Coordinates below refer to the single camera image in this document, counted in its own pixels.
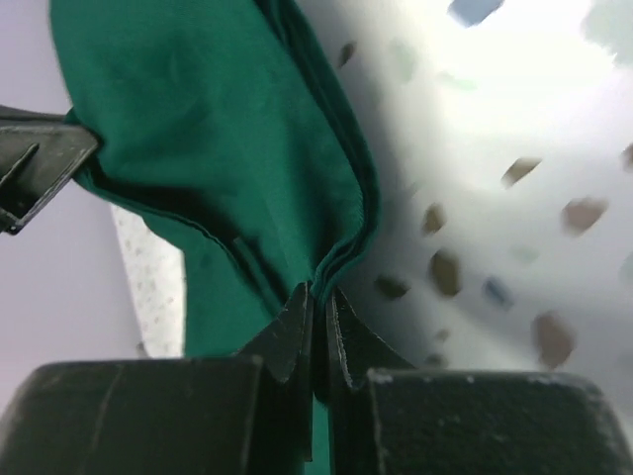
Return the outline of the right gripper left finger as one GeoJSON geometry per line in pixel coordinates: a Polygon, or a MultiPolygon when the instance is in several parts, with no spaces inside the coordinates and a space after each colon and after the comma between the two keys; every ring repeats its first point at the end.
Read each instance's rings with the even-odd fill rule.
{"type": "Polygon", "coordinates": [[[302,473],[313,455],[313,313],[301,284],[231,356],[37,368],[2,415],[2,473],[302,473]]]}

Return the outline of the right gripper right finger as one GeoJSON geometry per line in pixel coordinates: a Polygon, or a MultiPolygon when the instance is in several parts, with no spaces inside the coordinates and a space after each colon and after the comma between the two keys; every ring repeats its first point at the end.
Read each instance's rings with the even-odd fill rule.
{"type": "Polygon", "coordinates": [[[632,454],[596,386],[575,376],[415,368],[327,306],[335,474],[628,474],[632,454]]]}

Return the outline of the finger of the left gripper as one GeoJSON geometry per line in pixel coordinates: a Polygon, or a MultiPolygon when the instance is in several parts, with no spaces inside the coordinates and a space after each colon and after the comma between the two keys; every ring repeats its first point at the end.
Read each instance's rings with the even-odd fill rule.
{"type": "Polygon", "coordinates": [[[100,140],[61,115],[1,107],[1,232],[17,235],[94,155],[100,140]]]}

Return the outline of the green surgical cloth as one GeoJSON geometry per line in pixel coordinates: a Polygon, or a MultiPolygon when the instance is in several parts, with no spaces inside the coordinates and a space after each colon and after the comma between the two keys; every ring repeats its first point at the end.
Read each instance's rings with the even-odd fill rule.
{"type": "Polygon", "coordinates": [[[303,282],[323,306],[380,220],[376,167],[292,1],[53,1],[78,174],[184,255],[184,352],[243,347],[303,282]]]}

